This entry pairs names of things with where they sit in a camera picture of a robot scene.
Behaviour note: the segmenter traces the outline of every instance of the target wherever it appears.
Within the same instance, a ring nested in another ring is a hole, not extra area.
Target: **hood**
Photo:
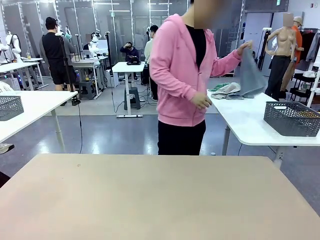
[[[184,21],[182,20],[182,17],[179,14],[171,15],[164,21],[165,22],[173,22],[179,28],[179,32],[181,35],[184,35],[186,33],[189,34],[189,31],[188,31]],[[205,34],[207,41],[209,41],[210,43],[214,40],[214,35],[209,29],[204,29],[204,34]]]

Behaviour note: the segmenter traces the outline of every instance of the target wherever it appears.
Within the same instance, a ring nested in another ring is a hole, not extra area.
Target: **man's left hand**
[[[252,40],[247,41],[244,44],[242,44],[236,51],[240,56],[242,56],[242,53],[244,52],[245,48],[252,49]]]

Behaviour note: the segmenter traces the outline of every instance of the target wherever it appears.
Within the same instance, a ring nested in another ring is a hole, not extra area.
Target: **black shorts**
[[[76,82],[77,75],[75,73],[73,66],[69,66],[68,68],[69,68],[71,83],[74,84]],[[53,83],[55,85],[69,84],[66,66],[64,65],[55,65],[52,67],[50,66],[50,73],[51,73]]]

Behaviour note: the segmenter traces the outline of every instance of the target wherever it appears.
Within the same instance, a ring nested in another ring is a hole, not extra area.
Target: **green cloth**
[[[227,82],[227,83],[220,83],[218,84],[217,86],[215,86],[213,89],[209,89],[210,92],[216,92],[218,91],[220,88],[223,88],[224,86],[227,86],[229,85],[230,83]]]

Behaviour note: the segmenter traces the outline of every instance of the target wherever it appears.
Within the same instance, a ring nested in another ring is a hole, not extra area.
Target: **tan pants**
[[[292,79],[292,77],[295,74],[295,69],[296,69],[296,63],[290,62],[288,68],[285,71],[283,79],[282,79],[281,91],[286,91],[290,80]]]

